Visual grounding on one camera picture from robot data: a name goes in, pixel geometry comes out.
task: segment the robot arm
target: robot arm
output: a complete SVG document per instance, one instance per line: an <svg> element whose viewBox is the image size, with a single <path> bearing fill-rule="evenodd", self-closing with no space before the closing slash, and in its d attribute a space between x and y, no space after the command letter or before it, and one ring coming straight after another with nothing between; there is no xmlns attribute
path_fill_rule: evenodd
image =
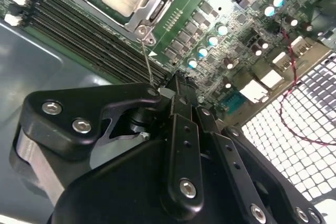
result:
<svg viewBox="0 0 336 224"><path fill-rule="evenodd" d="M90 168L95 145L141 132L147 141ZM52 224L325 223L239 129L219 131L180 73L160 92L134 83L32 93L10 156L55 205Z"/></svg>

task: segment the perforated metal panel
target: perforated metal panel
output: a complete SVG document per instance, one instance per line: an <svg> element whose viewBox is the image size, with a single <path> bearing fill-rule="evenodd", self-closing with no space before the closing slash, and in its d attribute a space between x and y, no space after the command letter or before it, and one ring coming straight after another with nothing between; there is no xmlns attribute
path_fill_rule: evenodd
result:
<svg viewBox="0 0 336 224"><path fill-rule="evenodd" d="M300 80L284 103L284 118L296 133L336 141L336 59L329 57ZM336 146L310 144L282 124L280 96L243 126L247 138L308 199L335 197Z"/></svg>

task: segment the black plastic bracket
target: black plastic bracket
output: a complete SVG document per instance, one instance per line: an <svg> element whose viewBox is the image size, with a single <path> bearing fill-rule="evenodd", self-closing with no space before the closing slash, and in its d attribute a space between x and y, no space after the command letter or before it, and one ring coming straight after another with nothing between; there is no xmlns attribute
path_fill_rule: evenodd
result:
<svg viewBox="0 0 336 224"><path fill-rule="evenodd" d="M146 83L38 91L26 97L19 123L30 139L67 160L80 160L91 153L99 138L111 134L126 110L154 107L160 100L160 94ZM62 112L45 113L42 106L48 101L60 104ZM76 132L72 128L76 119L89 122L90 132ZM101 132L104 119L111 119L111 123Z"/></svg>
<svg viewBox="0 0 336 224"><path fill-rule="evenodd" d="M191 118L191 104L175 95L169 116L161 203L177 220L195 217L204 201L198 127Z"/></svg>
<svg viewBox="0 0 336 224"><path fill-rule="evenodd" d="M322 215L296 188L268 161L241 130L225 127L222 134L232 139L251 179L262 187L264 202L279 223L325 223ZM306 220L299 216L298 209L305 213ZM310 214L313 211L320 222Z"/></svg>
<svg viewBox="0 0 336 224"><path fill-rule="evenodd" d="M232 200L240 209L243 223L256 222L251 210L254 205L264 213L264 223L266 220L267 223L276 223L261 201L232 140L219 134L214 117L206 109L198 107L196 111L202 128L201 141L207 142L211 158L223 168L234 193Z"/></svg>

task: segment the screw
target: screw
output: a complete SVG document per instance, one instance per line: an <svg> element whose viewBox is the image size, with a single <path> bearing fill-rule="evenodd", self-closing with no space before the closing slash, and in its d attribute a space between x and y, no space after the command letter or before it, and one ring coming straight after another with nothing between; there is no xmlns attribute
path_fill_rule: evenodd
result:
<svg viewBox="0 0 336 224"><path fill-rule="evenodd" d="M154 39L148 39L147 42L148 42L149 45L152 45L152 44L154 44Z"/></svg>
<svg viewBox="0 0 336 224"><path fill-rule="evenodd" d="M196 188L189 180L184 179L180 182L180 190L187 198L192 199L196 196Z"/></svg>
<svg viewBox="0 0 336 224"><path fill-rule="evenodd" d="M308 223L309 219L307 217L307 215L299 208L297 207L295 209L296 214L300 217L301 220L303 220L305 223Z"/></svg>
<svg viewBox="0 0 336 224"><path fill-rule="evenodd" d="M42 110L49 115L58 115L62 112L62 106L57 102L45 102L42 105Z"/></svg>
<svg viewBox="0 0 336 224"><path fill-rule="evenodd" d="M72 128L81 134L89 133L92 129L91 124L84 119L76 119L72 123Z"/></svg>
<svg viewBox="0 0 336 224"><path fill-rule="evenodd" d="M154 89L147 89L147 93L154 97L156 96L156 91Z"/></svg>
<svg viewBox="0 0 336 224"><path fill-rule="evenodd" d="M202 109L202 112L203 112L205 115L210 115L210 112L208 112L205 108Z"/></svg>
<svg viewBox="0 0 336 224"><path fill-rule="evenodd" d="M256 218L256 220L259 221L261 224L266 223L266 215L264 214L264 212L261 210L260 207L258 207L255 204L252 204L251 213L254 216L254 218Z"/></svg>
<svg viewBox="0 0 336 224"><path fill-rule="evenodd" d="M317 216L317 214L315 214L315 213L313 212L313 210L308 209L308 213L313 217L313 219L314 219L317 223L321 223L320 218Z"/></svg>
<svg viewBox="0 0 336 224"><path fill-rule="evenodd" d="M199 103L203 103L204 102L204 97L197 97L197 101Z"/></svg>
<svg viewBox="0 0 336 224"><path fill-rule="evenodd" d="M235 129L231 129L233 136L239 136L239 133Z"/></svg>

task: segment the green circuit board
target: green circuit board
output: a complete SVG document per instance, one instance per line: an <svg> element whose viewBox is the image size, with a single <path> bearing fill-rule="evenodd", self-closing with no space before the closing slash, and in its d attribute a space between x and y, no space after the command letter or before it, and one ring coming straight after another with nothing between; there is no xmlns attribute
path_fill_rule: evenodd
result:
<svg viewBox="0 0 336 224"><path fill-rule="evenodd" d="M92 16L89 12L79 7L70 0L68 2L72 7L82 14L90 17L105 29L111 30L106 24L102 23L97 17ZM251 71L252 66L260 59L265 60L271 66L268 58L269 52L274 48L282 46L282 36L270 32L273 17L266 17L264 10L267 6L272 5L273 0L250 0L249 3L241 7L232 0L175 0L163 18L156 25L153 33L157 39L157 43L153 47L147 47L147 54L150 59L165 70L174 73L176 70L182 70L189 76L194 77L198 85L197 95L204 100L206 107L214 106L220 113L234 113L247 99L238 92L235 86L226 89L223 79L232 80L241 71ZM305 22L312 15L313 4L317 0L285 0L282 7L276 8L276 15L288 14ZM4 17L7 13L8 5L11 0L0 0L0 16ZM209 3L213 9L211 14L207 14L202 10L202 5ZM112 13L113 10L104 7L106 13ZM202 14L205 18L203 24L199 24L194 20L196 13ZM186 31L188 25L194 25L197 32L189 34L193 39L193 43L183 44L181 51L172 48L172 43L179 41L179 34ZM228 33L220 36L217 32L218 24L227 27ZM43 42L57 48L67 56L80 62L88 68L91 65L81 59L74 52L65 49L62 45L55 44L52 40L39 34L32 28L26 30L42 40ZM269 43L269 47L263 50L260 56L256 56L251 48L246 45L246 37L250 31L256 31L264 40ZM130 41L123 36L116 34L120 40L141 52L141 44ZM218 45L213 47L208 43L209 36L215 36L218 39ZM203 47L207 50L206 57L199 57L198 49ZM175 57L167 56L167 50L172 49ZM188 60L194 58L197 61L197 67L190 68ZM223 59L228 58L234 63L233 69L227 69L223 64ZM118 83L113 77L108 77L106 73L95 68L94 71Z"/></svg>

